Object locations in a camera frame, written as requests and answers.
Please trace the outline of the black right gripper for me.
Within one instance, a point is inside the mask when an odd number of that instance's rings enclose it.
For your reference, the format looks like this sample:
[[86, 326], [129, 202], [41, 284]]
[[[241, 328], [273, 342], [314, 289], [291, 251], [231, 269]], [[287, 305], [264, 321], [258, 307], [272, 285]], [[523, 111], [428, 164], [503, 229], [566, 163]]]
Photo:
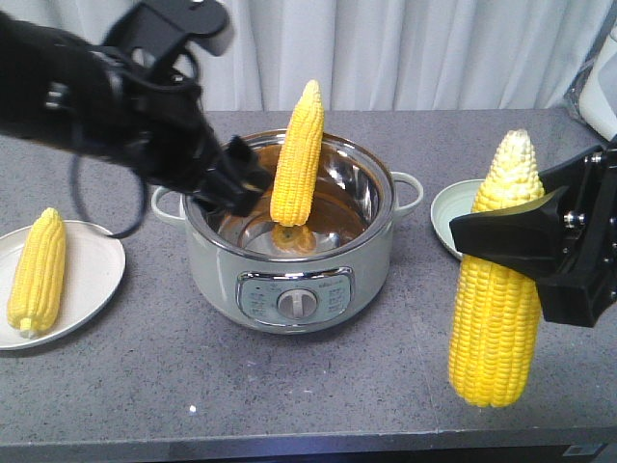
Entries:
[[540, 199], [452, 219], [456, 249], [539, 279], [548, 322], [592, 328], [616, 303], [616, 141], [540, 174]]

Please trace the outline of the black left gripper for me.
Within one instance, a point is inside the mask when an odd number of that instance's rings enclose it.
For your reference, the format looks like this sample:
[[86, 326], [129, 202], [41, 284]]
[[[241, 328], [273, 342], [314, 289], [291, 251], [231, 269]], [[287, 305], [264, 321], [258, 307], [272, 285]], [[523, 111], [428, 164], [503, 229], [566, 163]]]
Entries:
[[198, 105], [195, 77], [171, 61], [145, 66], [115, 46], [75, 48], [71, 146], [130, 169], [142, 181], [248, 216], [271, 174], [239, 136], [222, 150]]

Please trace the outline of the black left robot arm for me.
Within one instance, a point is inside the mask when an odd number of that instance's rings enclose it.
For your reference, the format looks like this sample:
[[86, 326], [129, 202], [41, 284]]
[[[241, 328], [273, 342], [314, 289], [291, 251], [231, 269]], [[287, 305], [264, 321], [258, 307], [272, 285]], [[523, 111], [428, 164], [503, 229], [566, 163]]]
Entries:
[[216, 1], [142, 1], [92, 44], [1, 18], [1, 131], [100, 157], [207, 206], [249, 214], [272, 175], [240, 138], [222, 145], [197, 75], [175, 64], [194, 42], [213, 55], [232, 27]]

